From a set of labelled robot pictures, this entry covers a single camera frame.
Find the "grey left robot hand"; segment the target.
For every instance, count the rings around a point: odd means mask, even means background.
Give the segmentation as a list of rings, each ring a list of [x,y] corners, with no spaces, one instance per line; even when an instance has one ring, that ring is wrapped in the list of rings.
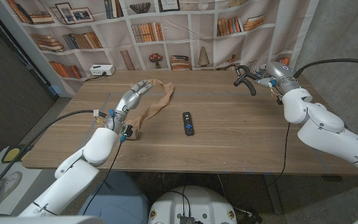
[[[119,134],[124,127],[124,122],[129,111],[137,108],[142,95],[146,94],[152,87],[153,84],[147,80],[142,80],[124,93],[116,107],[109,110],[110,117],[106,120],[108,128]]]

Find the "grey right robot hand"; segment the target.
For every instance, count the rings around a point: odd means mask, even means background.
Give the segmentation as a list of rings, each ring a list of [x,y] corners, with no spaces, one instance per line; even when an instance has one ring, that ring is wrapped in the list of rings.
[[[293,69],[280,62],[262,65],[257,74],[260,75],[260,79],[256,83],[264,87],[276,87],[282,95],[300,88],[300,84],[293,77]]]

